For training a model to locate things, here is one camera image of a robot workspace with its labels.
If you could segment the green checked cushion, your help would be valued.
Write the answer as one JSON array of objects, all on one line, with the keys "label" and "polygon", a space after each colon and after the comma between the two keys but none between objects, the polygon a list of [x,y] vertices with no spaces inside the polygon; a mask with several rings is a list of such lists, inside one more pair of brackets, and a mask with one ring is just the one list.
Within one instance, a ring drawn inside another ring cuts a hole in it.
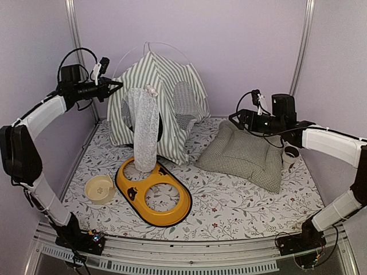
[{"label": "green checked cushion", "polygon": [[282,152],[280,139],[270,142],[222,121],[215,139],[196,161],[196,167],[210,172],[238,176],[271,193],[280,193]]}]

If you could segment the green striped pet tent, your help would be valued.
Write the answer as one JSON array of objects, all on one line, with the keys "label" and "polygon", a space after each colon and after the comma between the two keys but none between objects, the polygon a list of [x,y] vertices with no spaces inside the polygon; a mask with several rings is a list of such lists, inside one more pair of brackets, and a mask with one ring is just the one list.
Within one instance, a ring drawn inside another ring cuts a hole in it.
[{"label": "green striped pet tent", "polygon": [[191,130],[210,116],[207,93],[193,66],[148,52],[118,81],[123,87],[108,100],[110,141],[131,144],[137,169],[150,172],[157,156],[182,165]]}]

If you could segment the yellow double bowl holder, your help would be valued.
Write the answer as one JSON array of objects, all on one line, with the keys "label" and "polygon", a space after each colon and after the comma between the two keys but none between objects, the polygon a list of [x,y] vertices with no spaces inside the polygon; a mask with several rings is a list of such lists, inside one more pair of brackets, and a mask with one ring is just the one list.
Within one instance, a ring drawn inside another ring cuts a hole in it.
[{"label": "yellow double bowl holder", "polygon": [[192,210],[193,200],[188,188],[161,162],[152,172],[136,180],[134,158],[125,161],[115,175],[115,186],[137,215],[155,227],[172,227],[183,222]]}]

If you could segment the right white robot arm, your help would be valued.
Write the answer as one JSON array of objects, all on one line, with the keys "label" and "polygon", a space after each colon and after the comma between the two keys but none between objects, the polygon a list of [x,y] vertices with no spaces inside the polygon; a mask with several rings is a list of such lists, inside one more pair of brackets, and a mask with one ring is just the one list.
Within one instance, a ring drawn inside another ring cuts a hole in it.
[{"label": "right white robot arm", "polygon": [[315,151],[354,168],[355,178],[350,187],[324,209],[302,225],[296,244],[308,250],[318,242],[319,234],[341,220],[346,220],[366,207],[366,139],[323,127],[297,118],[295,99],[283,93],[271,96],[271,111],[266,109],[259,90],[250,91],[255,111],[236,107],[229,120],[238,129],[261,138],[280,136],[298,149]]}]

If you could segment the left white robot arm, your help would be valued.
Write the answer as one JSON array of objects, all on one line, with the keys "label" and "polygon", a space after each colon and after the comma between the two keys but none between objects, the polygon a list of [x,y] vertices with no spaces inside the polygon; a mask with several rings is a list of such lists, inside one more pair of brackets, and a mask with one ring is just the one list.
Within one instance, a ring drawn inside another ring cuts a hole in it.
[{"label": "left white robot arm", "polygon": [[91,81],[81,79],[81,65],[61,66],[57,88],[13,124],[1,127],[1,159],[11,184],[22,187],[31,204],[56,226],[67,226],[72,214],[58,199],[43,173],[43,164],[34,144],[37,136],[56,118],[82,100],[100,102],[123,87],[123,83],[104,77],[105,65],[97,62]]}]

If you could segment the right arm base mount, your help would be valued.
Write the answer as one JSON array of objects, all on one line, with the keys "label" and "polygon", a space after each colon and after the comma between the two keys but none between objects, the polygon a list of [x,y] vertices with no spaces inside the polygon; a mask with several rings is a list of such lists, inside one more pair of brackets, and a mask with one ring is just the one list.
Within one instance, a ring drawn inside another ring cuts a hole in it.
[{"label": "right arm base mount", "polygon": [[320,252],[313,251],[295,258],[296,264],[302,269],[312,269],[316,267],[324,252],[326,240],[323,232],[318,231],[309,218],[302,223],[301,233],[294,235],[285,233],[282,237],[277,235],[275,245],[281,256],[320,248]]}]

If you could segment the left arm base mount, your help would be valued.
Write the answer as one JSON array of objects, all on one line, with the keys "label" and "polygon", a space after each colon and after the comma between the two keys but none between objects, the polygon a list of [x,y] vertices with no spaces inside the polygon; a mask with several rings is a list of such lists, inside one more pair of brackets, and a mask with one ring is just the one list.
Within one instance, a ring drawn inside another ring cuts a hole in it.
[{"label": "left arm base mount", "polygon": [[102,255],[106,242],[105,238],[96,230],[93,230],[92,234],[81,230],[79,221],[73,213],[71,213],[70,220],[65,226],[50,224],[57,233],[56,245],[77,252],[85,252],[97,256]]}]

